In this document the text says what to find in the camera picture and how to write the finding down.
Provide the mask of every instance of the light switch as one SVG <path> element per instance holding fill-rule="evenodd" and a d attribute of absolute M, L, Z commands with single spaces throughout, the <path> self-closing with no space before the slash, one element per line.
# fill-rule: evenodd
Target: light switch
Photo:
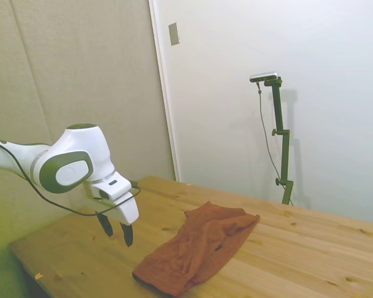
<path fill-rule="evenodd" d="M 180 43 L 180 37 L 178 35 L 177 23 L 168 25 L 168 32 L 170 33 L 170 41 L 172 45 L 178 45 Z"/>

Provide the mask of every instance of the white wall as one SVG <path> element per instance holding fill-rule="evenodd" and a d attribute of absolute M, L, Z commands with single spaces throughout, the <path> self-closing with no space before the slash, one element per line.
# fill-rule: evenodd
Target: white wall
<path fill-rule="evenodd" d="M 294 203 L 373 221 L 373 0 L 156 3 L 181 180 L 281 201 L 248 81 L 275 70 Z M 269 88 L 263 98 L 270 132 Z"/>

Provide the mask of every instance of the door frame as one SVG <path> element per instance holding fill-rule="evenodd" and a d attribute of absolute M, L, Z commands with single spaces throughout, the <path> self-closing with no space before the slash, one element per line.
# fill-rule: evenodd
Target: door frame
<path fill-rule="evenodd" d="M 158 24 L 160 23 L 160 20 L 159 20 L 159 16 L 157 15 L 157 0 L 149 0 L 149 10 L 150 10 L 150 18 L 152 21 L 152 29 L 154 33 L 157 64 L 159 66 L 160 83 L 162 85 L 163 102 L 164 102 L 164 109 L 166 113 L 168 137 L 170 139 L 170 149 L 172 152 L 174 175 L 175 175 L 176 181 L 182 182 L 182 177 L 180 176 L 178 156 L 177 156 L 177 146 L 176 146 L 175 136 L 174 136 L 174 125 L 173 125 L 174 122 L 172 121 L 173 114 L 171 110 L 171 96 L 170 96 L 170 91 L 168 89 L 165 55 L 164 55 L 163 50 L 160 47 L 162 36 L 160 35 L 159 30 L 158 30 L 158 26 L 159 26 Z"/>

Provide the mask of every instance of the table surface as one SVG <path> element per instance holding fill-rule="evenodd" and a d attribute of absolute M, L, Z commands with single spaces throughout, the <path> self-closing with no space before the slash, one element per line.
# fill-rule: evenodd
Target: table surface
<path fill-rule="evenodd" d="M 132 270 L 177 234 L 184 210 L 210 201 L 261 221 L 218 274 L 183 298 L 373 297 L 373 223 L 155 177 L 140 186 L 129 248 L 118 222 L 109 238 L 95 217 L 73 214 L 11 248 L 52 297 L 166 297 L 136 282 Z"/>

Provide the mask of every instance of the black metal stand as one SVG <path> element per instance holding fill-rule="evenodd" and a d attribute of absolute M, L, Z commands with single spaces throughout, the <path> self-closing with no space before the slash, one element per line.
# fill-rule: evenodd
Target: black metal stand
<path fill-rule="evenodd" d="M 272 87 L 272 94 L 274 97 L 274 109 L 275 109 L 275 121 L 276 129 L 272 131 L 272 135 L 282 136 L 282 167 L 280 169 L 280 179 L 276 178 L 276 185 L 285 186 L 285 192 L 283 193 L 282 204 L 288 205 L 290 202 L 290 196 L 292 195 L 293 181 L 287 179 L 288 175 L 288 149 L 290 145 L 290 131 L 289 129 L 283 129 L 282 120 L 282 105 L 280 103 L 280 91 L 279 88 L 282 86 L 282 78 L 271 79 L 264 81 L 264 86 Z"/>

